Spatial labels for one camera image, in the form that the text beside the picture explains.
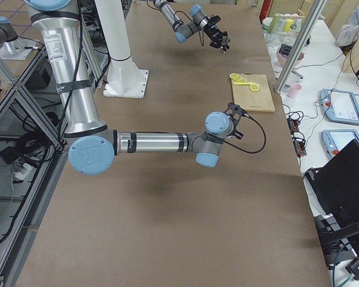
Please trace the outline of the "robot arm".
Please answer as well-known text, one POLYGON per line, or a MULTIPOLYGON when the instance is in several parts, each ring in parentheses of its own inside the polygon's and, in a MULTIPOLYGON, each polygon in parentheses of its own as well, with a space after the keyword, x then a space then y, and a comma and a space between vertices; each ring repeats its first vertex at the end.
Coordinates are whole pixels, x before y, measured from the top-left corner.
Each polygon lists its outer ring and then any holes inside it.
POLYGON ((181 10, 174 10, 169 1, 152 1, 153 6, 147 5, 159 11, 171 25, 177 41, 182 44, 193 35, 198 35, 200 44, 205 45, 205 36, 209 38, 209 46, 225 53, 230 48, 230 37, 227 31, 222 31, 217 26, 221 20, 218 15, 207 15, 202 6, 194 4, 189 15, 181 10))
MULTIPOLYGON (((109 53, 107 96, 142 98, 148 71, 132 60, 119 1, 96 1, 109 53)), ((84 22, 78 1, 26 1, 32 25, 43 37, 68 121, 64 132, 68 157, 75 170, 87 175, 106 171, 119 153, 193 152, 196 162, 214 167, 224 139, 236 127, 226 112, 212 112, 206 130, 197 133, 147 133, 110 130, 98 115, 92 83, 82 57, 84 22)))

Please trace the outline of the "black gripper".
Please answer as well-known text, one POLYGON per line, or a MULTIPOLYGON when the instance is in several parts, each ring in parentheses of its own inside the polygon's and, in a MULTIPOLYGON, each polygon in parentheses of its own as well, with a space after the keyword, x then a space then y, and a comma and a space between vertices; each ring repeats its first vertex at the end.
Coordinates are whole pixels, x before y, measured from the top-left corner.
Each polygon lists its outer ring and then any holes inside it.
POLYGON ((221 31, 215 26, 205 27, 205 33, 210 39, 210 46, 216 49, 229 48, 230 38, 227 31, 221 31))

